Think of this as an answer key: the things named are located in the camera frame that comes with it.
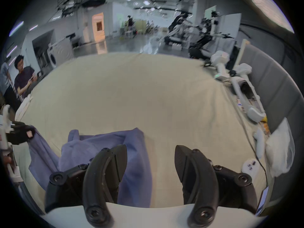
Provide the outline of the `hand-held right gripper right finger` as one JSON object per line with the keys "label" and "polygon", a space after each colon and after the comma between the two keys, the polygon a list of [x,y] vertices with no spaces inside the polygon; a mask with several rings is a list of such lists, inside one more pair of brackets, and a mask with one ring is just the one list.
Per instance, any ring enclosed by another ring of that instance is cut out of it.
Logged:
{"label": "hand-held right gripper right finger", "polygon": [[257,198],[252,178],[221,165],[213,165],[199,149],[177,145],[174,164],[182,183],[184,204],[194,204],[187,218],[189,227],[209,227],[218,207],[256,213]]}

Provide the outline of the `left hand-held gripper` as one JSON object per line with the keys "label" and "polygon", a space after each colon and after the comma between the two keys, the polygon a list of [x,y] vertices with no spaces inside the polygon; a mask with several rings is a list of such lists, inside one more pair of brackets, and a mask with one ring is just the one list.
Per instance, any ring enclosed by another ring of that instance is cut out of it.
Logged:
{"label": "left hand-held gripper", "polygon": [[5,157],[11,158],[11,162],[4,166],[12,182],[21,183],[23,179],[15,160],[13,145],[29,142],[35,136],[36,128],[23,122],[12,122],[10,113],[10,105],[4,105],[0,116],[0,155],[2,161],[5,160]]}

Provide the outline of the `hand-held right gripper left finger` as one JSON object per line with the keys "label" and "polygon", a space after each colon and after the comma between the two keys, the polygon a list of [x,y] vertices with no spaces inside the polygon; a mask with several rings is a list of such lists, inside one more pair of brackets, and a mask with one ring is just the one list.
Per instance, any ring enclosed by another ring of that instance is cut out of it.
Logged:
{"label": "hand-held right gripper left finger", "polygon": [[83,206],[87,221],[109,228],[114,219],[106,203],[117,204],[119,184],[127,167],[127,147],[103,148],[88,164],[50,175],[45,193],[45,212]]}

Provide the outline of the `person's left hand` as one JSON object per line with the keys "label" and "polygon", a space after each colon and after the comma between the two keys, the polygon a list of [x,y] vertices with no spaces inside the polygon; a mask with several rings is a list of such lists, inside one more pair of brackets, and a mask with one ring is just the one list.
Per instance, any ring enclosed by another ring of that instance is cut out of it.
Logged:
{"label": "person's left hand", "polygon": [[7,167],[8,165],[12,164],[12,158],[10,156],[1,154],[0,157],[1,157],[1,160],[2,160],[2,163],[3,163],[4,167]]}

